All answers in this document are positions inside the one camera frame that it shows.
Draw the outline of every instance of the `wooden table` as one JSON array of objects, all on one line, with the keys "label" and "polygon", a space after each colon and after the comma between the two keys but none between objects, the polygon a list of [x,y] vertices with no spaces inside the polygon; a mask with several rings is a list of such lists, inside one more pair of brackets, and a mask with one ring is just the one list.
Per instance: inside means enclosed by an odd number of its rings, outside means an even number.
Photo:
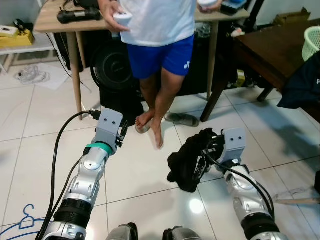
[{"label": "wooden table", "polygon": [[[81,91],[80,91],[80,75],[79,75],[79,60],[78,60],[78,45],[80,50],[80,56],[83,58],[84,51],[81,41],[81,32],[106,30],[105,21],[81,21],[72,22],[69,24],[61,24],[57,20],[57,15],[60,11],[60,7],[63,5],[64,0],[49,0],[42,8],[37,21],[34,26],[34,30],[40,33],[67,33],[67,43],[70,58],[70,66],[72,71],[73,89],[76,101],[77,111],[82,111],[81,104]],[[73,7],[70,10],[79,10],[80,7]],[[213,84],[213,76],[216,60],[216,48],[218,27],[220,21],[232,21],[238,19],[248,18],[249,13],[245,10],[240,10],[233,16],[228,16],[220,12],[212,14],[202,14],[198,10],[195,12],[196,22],[207,22],[211,25],[210,45],[209,45],[209,61],[208,61],[208,79],[207,79],[207,99],[209,99]]]},{"label": "wooden table", "polygon": [[[235,39],[235,55],[238,61],[249,65],[270,83],[270,87],[263,91],[258,100],[263,101],[273,88],[281,92],[290,77],[304,64],[304,32],[307,28],[319,24],[320,19],[274,26]],[[225,79],[219,84],[218,89],[214,88],[201,116],[203,122],[208,120],[227,84],[228,79]],[[306,107],[304,110],[320,123],[320,105]]]}]

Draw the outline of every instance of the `white tile floor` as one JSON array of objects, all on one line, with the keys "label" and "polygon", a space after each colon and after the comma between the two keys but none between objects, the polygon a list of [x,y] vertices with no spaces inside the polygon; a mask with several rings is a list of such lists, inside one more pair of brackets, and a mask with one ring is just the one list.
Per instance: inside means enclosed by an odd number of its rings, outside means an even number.
[{"label": "white tile floor", "polygon": [[[72,82],[57,91],[20,85],[12,76],[23,66],[0,74],[0,235],[8,240],[31,240],[45,216],[50,192],[52,154],[57,132],[74,114]],[[99,104],[99,90],[86,69],[81,73],[83,103]],[[204,240],[245,240],[232,200],[214,168],[193,193],[167,181],[168,156],[201,129],[245,128],[247,147],[243,162],[271,196],[284,199],[319,197],[312,190],[320,170],[320,125],[302,110],[277,108],[280,95],[273,92],[263,103],[256,101],[259,88],[227,90],[209,121],[190,128],[164,122],[164,147],[153,147],[152,135],[131,127],[123,147],[107,163],[91,221],[88,240],[104,240],[120,224],[135,222],[140,239],[160,240],[163,230],[183,225]],[[176,98],[171,112],[199,117],[205,94]],[[96,121],[77,119],[63,134],[56,166],[56,196],[67,174],[94,136]],[[23,213],[28,204],[26,217]],[[320,240],[320,205],[275,204],[276,222],[291,240]]]}]

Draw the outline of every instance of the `person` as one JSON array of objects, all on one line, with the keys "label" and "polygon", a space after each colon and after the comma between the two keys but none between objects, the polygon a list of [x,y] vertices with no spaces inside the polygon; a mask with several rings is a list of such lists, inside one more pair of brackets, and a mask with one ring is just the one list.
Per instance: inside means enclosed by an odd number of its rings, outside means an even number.
[{"label": "person", "polygon": [[[157,147],[163,145],[161,122],[180,91],[188,73],[193,51],[196,0],[98,0],[107,28],[121,32],[127,44],[133,76],[140,79],[141,92],[149,110],[136,118],[136,128],[150,126]],[[222,0],[208,8],[212,13]],[[128,26],[118,24],[113,15],[129,12]],[[161,88],[155,73],[161,70]]]}]

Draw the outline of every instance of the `black cloth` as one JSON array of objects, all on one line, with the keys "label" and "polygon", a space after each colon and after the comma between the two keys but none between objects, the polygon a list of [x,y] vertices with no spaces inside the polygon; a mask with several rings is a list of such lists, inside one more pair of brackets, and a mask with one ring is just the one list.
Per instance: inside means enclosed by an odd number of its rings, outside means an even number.
[{"label": "black cloth", "polygon": [[217,136],[212,128],[201,130],[199,134],[187,139],[179,152],[172,153],[168,158],[171,172],[167,176],[169,182],[176,182],[179,188],[194,193],[203,175],[211,164],[202,152],[212,137]]},{"label": "black cloth", "polygon": [[298,109],[320,101],[320,51],[313,55],[293,76],[282,91],[278,107]]}]

